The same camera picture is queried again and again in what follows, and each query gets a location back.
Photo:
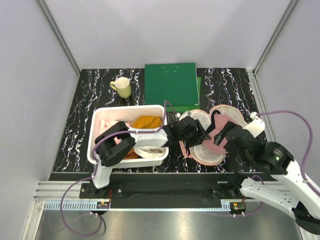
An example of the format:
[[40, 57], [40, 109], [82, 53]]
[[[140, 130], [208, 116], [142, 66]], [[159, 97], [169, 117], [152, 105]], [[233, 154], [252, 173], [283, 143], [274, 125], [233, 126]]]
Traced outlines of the pink bra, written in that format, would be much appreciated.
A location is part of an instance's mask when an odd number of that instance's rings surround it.
[[225, 137], [223, 137], [221, 132], [228, 122], [234, 123], [234, 121], [229, 116], [221, 114], [217, 110], [214, 110], [211, 116], [213, 117], [213, 120], [211, 121], [211, 125], [206, 130], [211, 137], [211, 140], [205, 140], [203, 145], [211, 153], [224, 155], [227, 153], [226, 149], [224, 148], [227, 140]]

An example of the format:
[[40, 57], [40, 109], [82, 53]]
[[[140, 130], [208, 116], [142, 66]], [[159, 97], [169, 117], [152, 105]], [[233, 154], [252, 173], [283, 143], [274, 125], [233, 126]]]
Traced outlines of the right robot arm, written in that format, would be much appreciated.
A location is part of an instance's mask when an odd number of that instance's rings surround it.
[[228, 121], [214, 137], [219, 144], [226, 139], [227, 153], [240, 157], [250, 167], [268, 174], [286, 186], [290, 193], [283, 193], [248, 176], [236, 173], [227, 183], [212, 185], [215, 198], [252, 198], [272, 206], [295, 220], [307, 232], [320, 233], [320, 197], [303, 179], [302, 171], [294, 156], [277, 142], [260, 143], [256, 137], [264, 131], [261, 119], [240, 127]]

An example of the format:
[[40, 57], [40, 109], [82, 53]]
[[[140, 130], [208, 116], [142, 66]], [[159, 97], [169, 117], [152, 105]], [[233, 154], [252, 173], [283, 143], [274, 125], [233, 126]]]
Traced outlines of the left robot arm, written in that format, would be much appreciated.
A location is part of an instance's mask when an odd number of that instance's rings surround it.
[[154, 129], [132, 128], [120, 121], [94, 140], [90, 152], [90, 157], [95, 161], [90, 192], [97, 198], [103, 198], [108, 193], [113, 167], [134, 148], [166, 148], [179, 142], [185, 142], [191, 148], [210, 139], [200, 121], [190, 116]]

